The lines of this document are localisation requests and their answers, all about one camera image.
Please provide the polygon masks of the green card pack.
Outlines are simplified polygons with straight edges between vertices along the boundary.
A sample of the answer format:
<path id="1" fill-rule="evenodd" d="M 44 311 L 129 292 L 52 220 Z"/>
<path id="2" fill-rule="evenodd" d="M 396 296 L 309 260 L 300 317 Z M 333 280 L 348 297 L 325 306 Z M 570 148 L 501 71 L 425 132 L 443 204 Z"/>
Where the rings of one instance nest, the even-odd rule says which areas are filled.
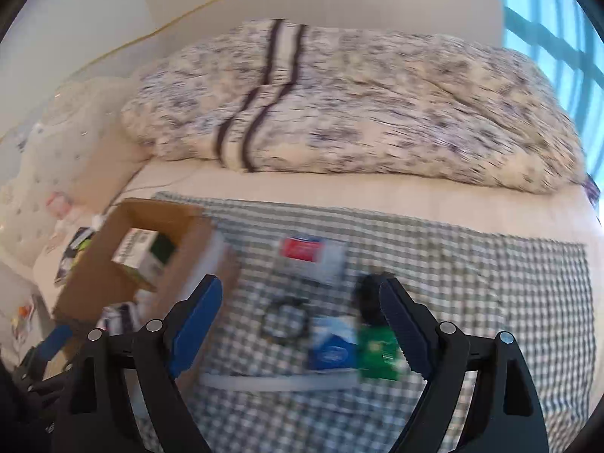
<path id="1" fill-rule="evenodd" d="M 363 378 L 399 380 L 402 352 L 389 326 L 362 326 L 357 340 L 357 369 Z"/>

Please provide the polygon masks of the grey strip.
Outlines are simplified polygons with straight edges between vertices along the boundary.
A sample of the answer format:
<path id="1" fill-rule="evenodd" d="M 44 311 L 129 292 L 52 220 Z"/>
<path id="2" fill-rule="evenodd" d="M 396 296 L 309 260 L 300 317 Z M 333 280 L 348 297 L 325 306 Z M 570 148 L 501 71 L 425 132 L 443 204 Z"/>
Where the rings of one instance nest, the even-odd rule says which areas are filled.
<path id="1" fill-rule="evenodd" d="M 356 388 L 361 382 L 355 370 L 313 372 L 296 375 L 243 376 L 203 373 L 200 381 L 208 388 L 245 393 L 306 393 L 307 391 L 342 391 Z"/>

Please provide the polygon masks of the black round object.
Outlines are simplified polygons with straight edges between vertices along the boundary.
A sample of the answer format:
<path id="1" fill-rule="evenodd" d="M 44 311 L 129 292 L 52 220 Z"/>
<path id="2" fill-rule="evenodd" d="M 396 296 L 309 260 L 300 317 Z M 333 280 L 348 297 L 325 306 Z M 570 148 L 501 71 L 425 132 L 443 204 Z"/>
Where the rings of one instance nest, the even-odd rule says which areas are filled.
<path id="1" fill-rule="evenodd" d="M 353 304 L 361 315 L 361 321 L 371 327 L 387 325 L 380 304 L 380 283 L 379 275 L 362 274 L 356 280 L 353 294 Z"/>

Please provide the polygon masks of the blue Vinda tissue pack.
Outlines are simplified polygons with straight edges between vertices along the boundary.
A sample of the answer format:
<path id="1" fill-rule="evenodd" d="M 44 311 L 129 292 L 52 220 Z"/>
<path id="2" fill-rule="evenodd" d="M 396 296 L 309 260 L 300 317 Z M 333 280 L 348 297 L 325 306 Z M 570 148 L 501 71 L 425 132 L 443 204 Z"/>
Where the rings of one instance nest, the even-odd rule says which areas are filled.
<path id="1" fill-rule="evenodd" d="M 356 320 L 353 316 L 317 316 L 310 320 L 308 367 L 313 371 L 355 369 Z"/>

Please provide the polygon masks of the white nightstand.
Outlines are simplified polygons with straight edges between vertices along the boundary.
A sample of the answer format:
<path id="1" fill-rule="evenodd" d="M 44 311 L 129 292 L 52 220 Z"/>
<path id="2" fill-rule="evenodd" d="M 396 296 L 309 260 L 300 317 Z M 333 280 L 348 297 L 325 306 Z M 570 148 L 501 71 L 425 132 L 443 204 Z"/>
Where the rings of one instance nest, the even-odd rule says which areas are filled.
<path id="1" fill-rule="evenodd" d="M 1 264 L 1 358 L 16 367 L 52 322 L 35 284 Z"/>

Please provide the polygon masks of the brown cardboard box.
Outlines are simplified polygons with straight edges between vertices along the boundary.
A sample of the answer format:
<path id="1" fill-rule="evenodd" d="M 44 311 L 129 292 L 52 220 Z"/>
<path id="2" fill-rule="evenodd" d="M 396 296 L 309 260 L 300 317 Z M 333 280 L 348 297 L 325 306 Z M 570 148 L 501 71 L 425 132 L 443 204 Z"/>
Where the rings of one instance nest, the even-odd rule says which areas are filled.
<path id="1" fill-rule="evenodd" d="M 124 200 L 76 258 L 52 309 L 54 320 L 74 332 L 66 356 L 76 355 L 110 305 L 132 302 L 138 290 L 148 290 L 151 297 L 139 311 L 139 321 L 163 318 L 207 274 L 220 280 L 226 304 L 240 277 L 240 262 L 205 209 Z"/>

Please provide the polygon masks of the white green medicine box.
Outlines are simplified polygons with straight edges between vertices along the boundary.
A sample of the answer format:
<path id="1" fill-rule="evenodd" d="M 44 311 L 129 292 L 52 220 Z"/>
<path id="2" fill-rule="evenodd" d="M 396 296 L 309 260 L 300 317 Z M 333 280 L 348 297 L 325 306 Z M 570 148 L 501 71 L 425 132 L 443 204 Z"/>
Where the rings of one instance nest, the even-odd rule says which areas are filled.
<path id="1" fill-rule="evenodd" d="M 112 255 L 112 262 L 132 278 L 155 287 L 175 251 L 164 233 L 131 228 Z"/>

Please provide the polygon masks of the white tufted headboard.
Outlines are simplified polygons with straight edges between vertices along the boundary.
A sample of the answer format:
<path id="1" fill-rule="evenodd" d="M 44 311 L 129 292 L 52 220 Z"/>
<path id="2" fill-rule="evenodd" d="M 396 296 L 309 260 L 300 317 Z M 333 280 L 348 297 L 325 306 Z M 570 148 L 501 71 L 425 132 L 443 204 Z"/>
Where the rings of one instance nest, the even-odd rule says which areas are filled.
<path id="1" fill-rule="evenodd" d="M 101 77 L 55 91 L 33 125 L 20 170 L 1 187 L 1 248 L 14 261 L 34 265 L 56 223 L 46 202 L 71 189 L 133 89 L 128 79 Z"/>

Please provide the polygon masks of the beige pillow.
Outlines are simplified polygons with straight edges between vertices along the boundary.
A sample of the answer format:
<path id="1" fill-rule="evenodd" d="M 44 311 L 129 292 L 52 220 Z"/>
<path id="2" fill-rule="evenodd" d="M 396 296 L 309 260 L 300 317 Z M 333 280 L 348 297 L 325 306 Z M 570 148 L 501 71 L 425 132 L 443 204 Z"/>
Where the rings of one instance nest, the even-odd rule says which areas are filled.
<path id="1" fill-rule="evenodd" d="M 69 196 L 93 213 L 105 213 L 150 157 L 121 130 L 108 132 L 76 177 Z"/>

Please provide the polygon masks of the clear bag red label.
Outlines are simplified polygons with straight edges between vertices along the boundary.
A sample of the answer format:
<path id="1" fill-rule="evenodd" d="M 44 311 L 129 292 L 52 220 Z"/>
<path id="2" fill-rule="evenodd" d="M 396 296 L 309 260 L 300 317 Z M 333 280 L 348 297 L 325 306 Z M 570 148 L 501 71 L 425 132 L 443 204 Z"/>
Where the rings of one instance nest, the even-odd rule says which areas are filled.
<path id="1" fill-rule="evenodd" d="M 277 245 L 276 269 L 333 287 L 344 273 L 347 244 L 324 237 L 287 236 Z"/>

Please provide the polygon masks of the floral patterned duvet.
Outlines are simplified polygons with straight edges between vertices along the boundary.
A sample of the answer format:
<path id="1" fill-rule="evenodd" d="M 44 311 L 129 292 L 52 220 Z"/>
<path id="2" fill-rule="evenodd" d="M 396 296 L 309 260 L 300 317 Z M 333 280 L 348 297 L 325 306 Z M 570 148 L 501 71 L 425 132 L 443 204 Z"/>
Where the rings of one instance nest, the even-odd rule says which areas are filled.
<path id="1" fill-rule="evenodd" d="M 247 173 L 407 174 L 537 194 L 586 177 L 541 70 L 446 35 L 241 23 L 142 71 L 122 123 L 156 157 Z"/>

